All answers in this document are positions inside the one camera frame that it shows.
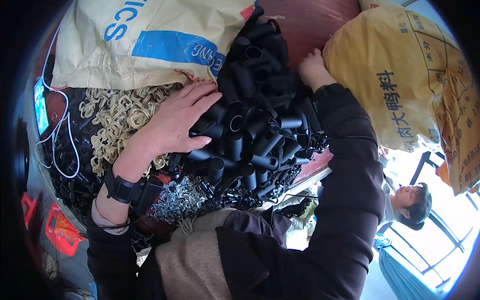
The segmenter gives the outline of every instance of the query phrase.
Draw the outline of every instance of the beige sweater cuff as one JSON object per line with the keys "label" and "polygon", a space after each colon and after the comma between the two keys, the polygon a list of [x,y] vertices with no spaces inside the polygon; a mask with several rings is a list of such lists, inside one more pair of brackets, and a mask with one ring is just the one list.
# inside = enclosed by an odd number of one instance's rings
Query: beige sweater cuff
{"label": "beige sweater cuff", "polygon": [[[96,198],[93,200],[93,203],[92,203],[92,220],[98,227],[118,226],[118,224],[115,224],[112,221],[105,219],[98,212],[98,209],[96,207]],[[104,231],[113,235],[121,235],[128,231],[128,226],[124,228],[117,228],[117,229],[104,229]]]}

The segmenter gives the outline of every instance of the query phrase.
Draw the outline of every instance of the woman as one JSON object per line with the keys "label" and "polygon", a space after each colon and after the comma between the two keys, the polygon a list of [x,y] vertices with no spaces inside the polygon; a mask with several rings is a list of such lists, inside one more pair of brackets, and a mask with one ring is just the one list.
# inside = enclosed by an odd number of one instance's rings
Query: woman
{"label": "woman", "polygon": [[[332,173],[324,179],[315,209],[318,221],[309,247],[288,250],[274,234],[240,232],[224,223],[210,230],[194,228],[192,234],[159,245],[139,269],[130,244],[131,228],[95,228],[128,222],[129,205],[108,198],[103,186],[88,218],[88,266],[99,299],[360,297],[373,237],[385,210],[376,137],[367,113],[328,73],[319,50],[308,55],[299,72],[315,92],[319,119],[334,154],[329,163]],[[215,88],[194,83],[162,103],[129,140],[113,165],[113,175],[135,183],[156,156],[208,144],[210,138],[190,138],[188,131],[221,98]]]}

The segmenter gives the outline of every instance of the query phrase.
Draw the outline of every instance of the curtain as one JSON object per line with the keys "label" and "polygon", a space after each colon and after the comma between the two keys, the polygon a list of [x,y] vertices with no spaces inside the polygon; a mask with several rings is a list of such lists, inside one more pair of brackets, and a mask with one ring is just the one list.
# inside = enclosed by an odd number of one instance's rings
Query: curtain
{"label": "curtain", "polygon": [[380,249],[379,265],[382,274],[398,300],[438,300],[442,296],[429,287],[411,263],[391,247]]}

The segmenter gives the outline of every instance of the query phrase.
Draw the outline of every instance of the white cable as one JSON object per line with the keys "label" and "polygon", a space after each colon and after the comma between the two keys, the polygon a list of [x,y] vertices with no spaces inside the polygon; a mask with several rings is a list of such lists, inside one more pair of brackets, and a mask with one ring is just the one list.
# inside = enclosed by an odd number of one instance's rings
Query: white cable
{"label": "white cable", "polygon": [[68,126],[68,134],[70,136],[70,141],[72,142],[72,146],[73,146],[73,149],[75,151],[75,156],[77,157],[77,170],[75,171],[75,173],[71,176],[68,176],[66,175],[65,173],[63,173],[60,168],[57,166],[57,162],[55,161],[55,144],[53,144],[52,148],[53,148],[53,164],[55,165],[55,168],[57,168],[58,172],[60,172],[61,175],[65,176],[66,178],[73,178],[75,176],[77,176],[78,174],[78,170],[80,169],[80,158],[78,157],[78,151],[77,151],[77,148],[75,147],[75,145],[73,144],[73,138],[72,138],[72,131],[70,129],[70,113],[67,114],[67,126]]}
{"label": "white cable", "polygon": [[[53,46],[53,42],[55,42],[55,39],[57,38],[57,34],[59,32],[59,29],[60,29],[60,26],[57,28],[57,31],[55,32],[55,35],[53,36],[53,39],[52,39],[52,42],[50,43],[50,47],[48,48],[48,52],[47,52],[47,57],[45,58],[45,62],[43,64],[43,70],[42,70],[42,83],[43,85],[49,89],[50,91],[52,92],[56,92],[56,93],[59,93],[59,94],[62,94],[64,97],[65,97],[65,101],[66,101],[66,104],[65,104],[65,111],[63,112],[63,115],[62,117],[60,118],[59,122],[57,123],[57,126],[55,126],[55,128],[52,130],[52,133],[44,140],[42,141],[39,141],[35,144],[35,147],[37,147],[39,144],[41,143],[44,143],[46,141],[48,141],[50,138],[52,139],[52,157],[53,157],[53,164],[55,165],[55,168],[57,169],[57,171],[65,176],[66,178],[74,178],[75,176],[77,176],[78,174],[78,171],[80,169],[80,158],[78,157],[78,152],[77,152],[77,148],[75,147],[75,144],[73,143],[73,138],[72,138],[72,131],[70,129],[70,113],[67,114],[67,111],[68,111],[68,97],[67,95],[62,92],[62,91],[56,91],[54,90],[53,88],[51,88],[46,82],[45,82],[45,77],[44,77],[44,74],[45,74],[45,68],[47,66],[47,61],[48,61],[48,57],[50,56],[50,52],[52,50],[52,46]],[[57,141],[57,137],[58,137],[58,133],[60,131],[60,127],[61,127],[61,124],[63,121],[67,120],[67,126],[68,126],[68,133],[69,133],[69,136],[70,136],[70,142],[72,143],[72,147],[73,147],[73,150],[75,151],[75,156],[77,157],[77,170],[75,171],[75,173],[72,175],[72,176],[68,176],[68,175],[65,175],[65,173],[63,173],[60,168],[57,166],[57,163],[55,161],[55,142]],[[50,163],[50,166],[47,166],[45,165],[40,159],[39,159],[39,162],[41,165],[43,165],[44,167],[46,168],[51,168],[52,164]]]}

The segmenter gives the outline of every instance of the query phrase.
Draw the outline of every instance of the blue label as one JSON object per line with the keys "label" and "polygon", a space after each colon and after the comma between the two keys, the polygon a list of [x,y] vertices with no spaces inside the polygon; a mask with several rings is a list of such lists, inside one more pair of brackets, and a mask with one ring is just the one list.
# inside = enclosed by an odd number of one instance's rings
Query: blue label
{"label": "blue label", "polygon": [[225,62],[217,46],[209,40],[178,31],[142,31],[133,47],[132,56],[209,66],[213,76]]}

